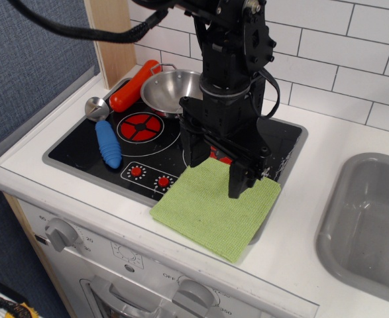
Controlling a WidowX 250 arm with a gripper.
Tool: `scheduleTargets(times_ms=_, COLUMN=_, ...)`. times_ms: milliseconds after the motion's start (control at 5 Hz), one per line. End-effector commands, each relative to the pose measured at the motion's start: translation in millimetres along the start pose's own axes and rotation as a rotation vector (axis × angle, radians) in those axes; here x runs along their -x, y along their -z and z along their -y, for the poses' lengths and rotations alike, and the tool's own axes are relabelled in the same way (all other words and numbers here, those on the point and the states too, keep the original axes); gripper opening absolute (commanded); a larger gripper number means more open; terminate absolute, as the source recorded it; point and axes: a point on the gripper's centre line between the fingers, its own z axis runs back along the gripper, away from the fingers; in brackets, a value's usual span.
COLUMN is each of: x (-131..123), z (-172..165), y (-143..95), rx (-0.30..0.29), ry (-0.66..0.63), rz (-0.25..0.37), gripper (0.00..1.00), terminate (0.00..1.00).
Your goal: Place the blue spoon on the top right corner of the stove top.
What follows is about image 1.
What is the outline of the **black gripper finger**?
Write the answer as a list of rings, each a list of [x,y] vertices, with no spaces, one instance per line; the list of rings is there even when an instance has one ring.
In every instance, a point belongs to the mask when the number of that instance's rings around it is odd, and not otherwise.
[[[210,157],[210,145],[205,141],[204,134],[190,132],[184,127],[180,131],[186,163],[195,168]]]
[[[249,166],[249,162],[237,159],[231,162],[229,168],[229,192],[231,199],[238,199],[242,192],[252,188],[256,182],[254,170]]]

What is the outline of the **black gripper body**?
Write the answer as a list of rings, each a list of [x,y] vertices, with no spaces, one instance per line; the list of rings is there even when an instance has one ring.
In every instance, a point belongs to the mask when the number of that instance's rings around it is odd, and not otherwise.
[[[203,92],[202,100],[183,97],[180,127],[204,134],[205,141],[226,154],[231,162],[249,162],[256,179],[264,177],[268,145],[258,131],[264,88],[251,88],[238,95],[214,96]]]

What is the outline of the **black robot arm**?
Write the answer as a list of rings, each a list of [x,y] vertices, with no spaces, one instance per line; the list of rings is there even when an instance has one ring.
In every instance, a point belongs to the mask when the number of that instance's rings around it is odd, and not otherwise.
[[[194,168],[209,157],[210,147],[231,160],[230,198],[236,199],[264,177],[270,149],[258,123],[271,118],[277,105],[262,115],[267,83],[278,87],[265,70],[276,43],[264,18],[265,1],[180,1],[194,18],[203,70],[201,99],[180,99],[181,138],[188,164]]]

